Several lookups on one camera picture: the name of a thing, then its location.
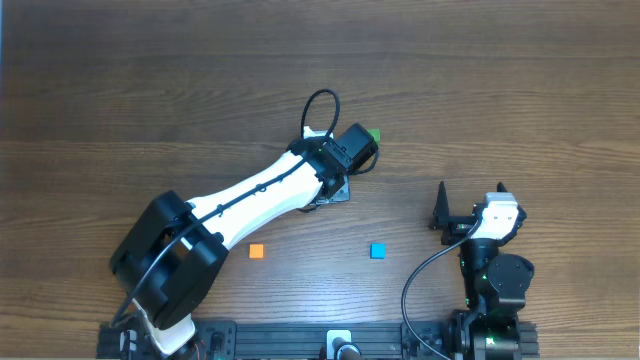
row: table surface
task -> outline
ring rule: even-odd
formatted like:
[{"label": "table surface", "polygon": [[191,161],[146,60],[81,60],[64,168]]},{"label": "table surface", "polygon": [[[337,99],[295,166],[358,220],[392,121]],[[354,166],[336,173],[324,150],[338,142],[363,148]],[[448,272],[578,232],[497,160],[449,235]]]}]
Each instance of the table surface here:
[{"label": "table surface", "polygon": [[[381,130],[378,166],[349,203],[235,247],[196,316],[399,322],[442,248],[438,183],[468,214],[503,181],[529,213],[503,250],[536,266],[521,318],[542,354],[638,355],[640,2],[6,0],[4,17],[0,356],[94,356],[124,296],[108,259],[149,201],[265,168],[323,87],[338,133]],[[408,303],[464,307],[455,255]]]}]

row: wood grain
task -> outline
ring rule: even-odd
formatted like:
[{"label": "wood grain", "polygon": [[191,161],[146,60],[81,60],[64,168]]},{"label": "wood grain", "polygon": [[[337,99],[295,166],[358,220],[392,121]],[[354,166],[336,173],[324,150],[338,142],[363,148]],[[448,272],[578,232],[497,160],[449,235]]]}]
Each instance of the wood grain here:
[{"label": "wood grain", "polygon": [[[441,248],[438,182],[466,213],[504,181],[530,216],[504,250],[536,265],[521,318],[543,356],[638,356],[639,2],[5,0],[4,15],[0,356],[94,356],[123,298],[108,258],[148,202],[260,171],[322,87],[341,95],[338,132],[381,129],[378,166],[351,202],[234,248],[197,316],[400,321],[407,276]],[[331,112],[320,99],[311,125]],[[463,301],[451,255],[408,302],[434,319]]]}]

